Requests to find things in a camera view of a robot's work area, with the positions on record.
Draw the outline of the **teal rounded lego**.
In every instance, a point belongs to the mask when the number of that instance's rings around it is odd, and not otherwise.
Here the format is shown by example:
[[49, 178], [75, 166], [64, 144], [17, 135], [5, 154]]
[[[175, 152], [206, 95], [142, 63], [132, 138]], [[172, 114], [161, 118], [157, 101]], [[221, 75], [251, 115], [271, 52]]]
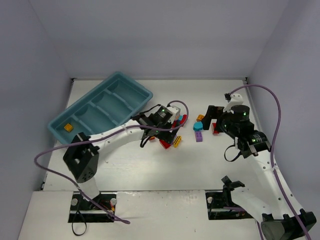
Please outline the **teal rounded lego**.
[[201, 121], [197, 121], [193, 124], [193, 130], [195, 132], [198, 132], [198, 131], [202, 131], [203, 130], [203, 123]]

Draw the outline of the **red long lego brick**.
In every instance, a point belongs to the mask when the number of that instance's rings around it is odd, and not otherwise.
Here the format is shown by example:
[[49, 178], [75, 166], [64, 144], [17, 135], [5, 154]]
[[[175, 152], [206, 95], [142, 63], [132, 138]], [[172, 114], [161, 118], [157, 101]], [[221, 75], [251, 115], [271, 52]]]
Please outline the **red long lego brick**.
[[184, 126], [185, 125], [185, 123], [186, 123], [186, 121], [188, 120], [188, 115], [187, 114], [183, 114], [182, 115], [183, 116], [183, 118], [182, 118], [182, 120], [181, 121], [176, 121], [177, 122], [177, 126]]

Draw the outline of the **purple rectangular lego brick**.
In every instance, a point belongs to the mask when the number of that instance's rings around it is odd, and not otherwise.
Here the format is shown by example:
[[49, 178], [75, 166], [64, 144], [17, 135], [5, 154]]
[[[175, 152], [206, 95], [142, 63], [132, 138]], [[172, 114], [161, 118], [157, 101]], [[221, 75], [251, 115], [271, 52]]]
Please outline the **purple rectangular lego brick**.
[[203, 141], [203, 135], [202, 135], [202, 132], [201, 131], [195, 131], [194, 132], [194, 136], [195, 136], [195, 141], [197, 143], [200, 143]]

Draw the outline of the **red L-shaped lego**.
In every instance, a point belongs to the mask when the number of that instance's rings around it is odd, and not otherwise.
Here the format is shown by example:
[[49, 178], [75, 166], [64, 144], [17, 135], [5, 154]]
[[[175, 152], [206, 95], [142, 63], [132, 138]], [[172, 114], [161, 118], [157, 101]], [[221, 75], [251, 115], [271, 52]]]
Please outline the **red L-shaped lego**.
[[172, 146], [171, 143], [167, 143], [167, 142], [165, 142], [165, 141], [163, 141], [163, 140], [159, 140], [159, 143], [161, 144], [161, 146], [162, 146], [164, 149], [168, 149], [168, 148], [170, 148], [170, 147]]

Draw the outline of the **red white lego brick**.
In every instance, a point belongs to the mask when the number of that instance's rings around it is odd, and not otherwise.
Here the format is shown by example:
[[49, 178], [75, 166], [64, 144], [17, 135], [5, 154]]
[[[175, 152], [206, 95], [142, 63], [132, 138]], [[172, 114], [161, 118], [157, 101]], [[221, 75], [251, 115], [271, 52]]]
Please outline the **red white lego brick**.
[[217, 124], [214, 122], [211, 124], [211, 131], [213, 135], [218, 135], [220, 132], [217, 130]]

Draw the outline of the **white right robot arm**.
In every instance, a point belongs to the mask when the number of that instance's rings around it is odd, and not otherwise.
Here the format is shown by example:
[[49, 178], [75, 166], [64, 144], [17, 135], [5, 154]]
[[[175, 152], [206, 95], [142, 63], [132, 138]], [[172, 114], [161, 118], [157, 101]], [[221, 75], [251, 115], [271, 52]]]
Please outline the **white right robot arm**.
[[239, 152], [232, 161], [243, 157], [251, 165], [266, 195], [266, 199], [261, 200], [241, 181], [224, 176], [224, 207], [244, 209], [256, 220], [258, 230], [266, 240], [309, 239], [309, 230], [317, 219], [313, 212], [305, 211], [291, 193], [274, 160], [272, 145], [263, 132], [256, 130], [249, 116], [250, 108], [246, 105], [234, 105], [230, 112], [224, 111], [222, 106], [210, 105], [201, 121], [207, 130], [215, 120], [215, 131], [225, 133], [233, 140], [231, 146]]

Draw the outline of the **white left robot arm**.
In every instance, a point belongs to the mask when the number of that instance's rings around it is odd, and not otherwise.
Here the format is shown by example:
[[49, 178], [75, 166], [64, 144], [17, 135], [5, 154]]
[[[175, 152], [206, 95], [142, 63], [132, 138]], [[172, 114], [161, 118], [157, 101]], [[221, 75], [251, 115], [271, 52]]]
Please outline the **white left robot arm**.
[[143, 148], [152, 137], [167, 144], [173, 143], [178, 132], [177, 120], [180, 112], [177, 106], [161, 105], [155, 113], [148, 116], [139, 114], [106, 132], [95, 135], [86, 135], [83, 132], [76, 134], [72, 143], [89, 143], [68, 147], [63, 160], [77, 187], [85, 194], [84, 198], [93, 200], [100, 195], [95, 180], [99, 157], [131, 142], [140, 142], [140, 147]]

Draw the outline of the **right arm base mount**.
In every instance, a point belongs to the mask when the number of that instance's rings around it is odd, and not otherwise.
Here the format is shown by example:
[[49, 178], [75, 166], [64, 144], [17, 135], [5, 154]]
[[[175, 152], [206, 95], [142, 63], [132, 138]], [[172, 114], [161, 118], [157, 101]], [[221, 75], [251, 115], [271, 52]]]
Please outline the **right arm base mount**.
[[253, 217], [232, 202], [231, 198], [231, 191], [238, 187], [245, 187], [245, 185], [239, 180], [231, 181], [227, 175], [221, 181], [223, 182], [222, 190], [205, 191], [208, 219], [210, 221], [252, 219]]

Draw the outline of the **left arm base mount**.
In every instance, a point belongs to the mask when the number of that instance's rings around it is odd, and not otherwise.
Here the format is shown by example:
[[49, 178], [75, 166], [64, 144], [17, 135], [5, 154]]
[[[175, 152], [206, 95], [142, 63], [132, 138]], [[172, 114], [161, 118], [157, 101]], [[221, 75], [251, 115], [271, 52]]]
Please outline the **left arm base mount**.
[[[117, 195], [115, 193], [103, 192], [95, 200], [109, 212], [115, 212], [117, 204]], [[68, 223], [113, 223], [114, 220], [104, 210], [85, 200], [79, 192], [72, 194]]]

